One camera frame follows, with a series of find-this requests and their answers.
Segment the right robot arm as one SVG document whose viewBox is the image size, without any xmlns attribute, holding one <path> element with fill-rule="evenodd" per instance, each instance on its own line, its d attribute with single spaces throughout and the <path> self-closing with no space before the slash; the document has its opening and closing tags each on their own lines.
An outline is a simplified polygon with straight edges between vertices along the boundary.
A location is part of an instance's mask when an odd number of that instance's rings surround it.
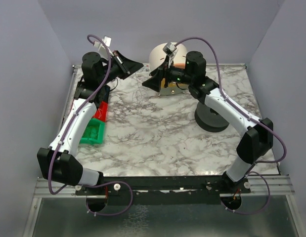
<svg viewBox="0 0 306 237">
<path fill-rule="evenodd" d="M 218 83 L 206 76 L 206 60 L 199 51 L 190 51 L 185 57 L 183 69 L 168 64 L 169 57 L 151 73 L 151 78 L 142 85 L 160 92 L 169 83 L 179 82 L 188 86 L 188 91 L 204 105 L 215 111 L 219 117 L 232 125 L 241 140 L 236 148 L 237 157 L 230 168 L 224 172 L 226 183 L 237 183 L 245 177 L 258 158 L 273 147 L 273 122 L 260 119 L 247 112 L 238 104 L 231 105 L 220 91 Z"/>
</svg>

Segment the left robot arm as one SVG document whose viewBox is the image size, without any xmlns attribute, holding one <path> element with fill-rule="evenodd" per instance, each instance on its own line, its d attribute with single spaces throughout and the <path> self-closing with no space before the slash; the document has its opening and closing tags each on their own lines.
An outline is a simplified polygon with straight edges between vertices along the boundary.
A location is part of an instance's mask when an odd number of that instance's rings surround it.
<svg viewBox="0 0 306 237">
<path fill-rule="evenodd" d="M 109 59 L 97 52 L 82 57 L 82 79 L 74 94 L 71 111 L 48 148 L 40 148 L 37 159 L 43 178 L 65 185 L 96 186 L 103 173 L 84 168 L 75 156 L 83 133 L 109 91 L 108 82 L 126 79 L 143 67 L 115 50 Z"/>
</svg>

